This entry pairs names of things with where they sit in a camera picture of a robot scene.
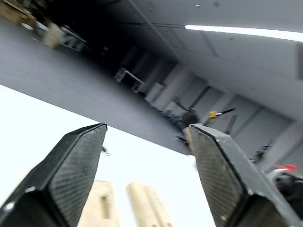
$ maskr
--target yellow object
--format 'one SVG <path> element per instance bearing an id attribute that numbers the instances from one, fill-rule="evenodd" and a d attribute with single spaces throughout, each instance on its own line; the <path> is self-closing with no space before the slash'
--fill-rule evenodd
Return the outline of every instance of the yellow object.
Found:
<path id="1" fill-rule="evenodd" d="M 217 116 L 216 116 L 216 111 L 211 111 L 211 112 L 209 112 L 209 116 L 210 116 L 210 118 L 216 118 Z"/>

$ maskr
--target wooden block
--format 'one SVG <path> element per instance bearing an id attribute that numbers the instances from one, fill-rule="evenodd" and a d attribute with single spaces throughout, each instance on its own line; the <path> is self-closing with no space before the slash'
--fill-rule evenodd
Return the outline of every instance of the wooden block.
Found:
<path id="1" fill-rule="evenodd" d="M 172 222 L 163 207 L 154 187 L 145 186 L 145 193 L 161 227 L 172 227 Z"/>
<path id="2" fill-rule="evenodd" d="M 140 227 L 160 227 L 156 215 L 140 183 L 130 183 L 127 187 Z"/>
<path id="3" fill-rule="evenodd" d="M 185 139 L 188 142 L 188 146 L 189 146 L 190 151 L 192 153 L 194 148 L 193 148 L 193 143 L 191 141 L 191 136 L 190 136 L 190 133 L 189 133 L 189 127 L 186 127 L 186 128 L 183 129 L 183 134 L 184 134 Z"/>
<path id="4" fill-rule="evenodd" d="M 173 227 L 153 187 L 131 183 L 128 192 L 140 227 Z"/>
<path id="5" fill-rule="evenodd" d="M 119 227 L 117 204 L 111 182 L 95 181 L 78 227 Z"/>

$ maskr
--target white column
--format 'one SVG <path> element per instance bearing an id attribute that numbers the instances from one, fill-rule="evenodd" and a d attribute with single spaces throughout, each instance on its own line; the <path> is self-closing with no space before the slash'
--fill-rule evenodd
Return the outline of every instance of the white column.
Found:
<path id="1" fill-rule="evenodd" d="M 285 157 L 301 141 L 303 137 L 303 124 L 294 122 L 286 128 L 277 138 L 270 151 L 265 154 L 264 159 L 258 165 L 265 171 L 273 164 Z"/>
<path id="2" fill-rule="evenodd" d="M 158 58 L 155 66 L 153 67 L 152 71 L 147 76 L 147 79 L 145 80 L 145 85 L 142 88 L 141 92 L 147 93 L 149 89 L 153 86 L 155 83 L 155 79 L 159 72 L 162 70 L 163 66 L 165 65 L 166 60 L 164 58 Z"/>
<path id="3" fill-rule="evenodd" d="M 145 63 L 145 61 L 148 60 L 149 56 L 150 53 L 148 51 L 145 51 L 142 57 L 137 62 L 137 64 L 135 65 L 135 67 L 133 68 L 132 73 L 137 74 L 140 71 L 143 64 Z"/>
<path id="4" fill-rule="evenodd" d="M 121 61 L 120 66 L 128 65 L 135 57 L 137 51 L 138 51 L 138 47 L 132 45 L 131 48 L 128 50 L 127 54 L 125 55 L 125 57 L 123 58 L 123 60 Z"/>
<path id="5" fill-rule="evenodd" d="M 222 95 L 222 97 L 210 108 L 209 111 L 217 111 L 217 112 L 221 112 L 223 110 L 225 110 L 225 108 L 227 107 L 227 105 L 235 98 L 235 94 L 233 93 L 225 93 L 224 95 Z M 207 119 L 209 118 L 209 113 L 207 113 L 203 119 L 201 120 L 201 122 L 206 122 Z"/>
<path id="6" fill-rule="evenodd" d="M 158 110 L 163 111 L 182 89 L 184 84 L 187 84 L 187 81 L 191 80 L 193 76 L 188 67 L 181 63 L 177 64 L 164 80 L 166 88 L 152 105 Z"/>

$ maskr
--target pillar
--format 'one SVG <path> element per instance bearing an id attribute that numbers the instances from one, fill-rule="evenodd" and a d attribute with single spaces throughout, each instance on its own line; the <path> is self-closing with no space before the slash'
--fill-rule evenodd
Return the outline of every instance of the pillar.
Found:
<path id="1" fill-rule="evenodd" d="M 144 65 L 145 61 L 148 60 L 148 57 L 150 56 L 150 53 L 148 51 L 145 51 L 142 55 L 142 57 L 139 59 L 139 61 L 137 62 L 137 64 L 135 65 L 135 67 L 132 70 L 133 74 L 137 74 L 141 67 Z"/>
<path id="2" fill-rule="evenodd" d="M 191 80 L 193 76 L 188 67 L 181 63 L 177 64 L 164 80 L 166 88 L 152 105 L 163 111 L 183 88 L 184 84 L 187 84 L 187 81 Z"/>
<path id="3" fill-rule="evenodd" d="M 135 45 L 132 45 L 123 60 L 121 61 L 120 66 L 128 65 L 137 54 L 137 51 L 138 48 Z"/>

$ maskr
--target cardboard box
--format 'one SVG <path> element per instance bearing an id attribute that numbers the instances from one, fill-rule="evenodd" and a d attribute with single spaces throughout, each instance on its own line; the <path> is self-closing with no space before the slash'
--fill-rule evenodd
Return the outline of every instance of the cardboard box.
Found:
<path id="1" fill-rule="evenodd" d="M 22 4 L 18 3 L 17 1 L 4 0 L 0 5 L 0 16 L 15 24 L 20 22 L 22 12 Z"/>
<path id="2" fill-rule="evenodd" d="M 56 39 L 52 36 L 49 36 L 49 35 L 46 35 L 43 40 L 43 44 L 52 49 L 58 45 L 58 42 L 59 42 L 58 39 Z"/>
<path id="3" fill-rule="evenodd" d="M 50 25 L 49 31 L 46 33 L 43 44 L 50 48 L 55 48 L 59 43 L 63 31 L 54 23 Z"/>

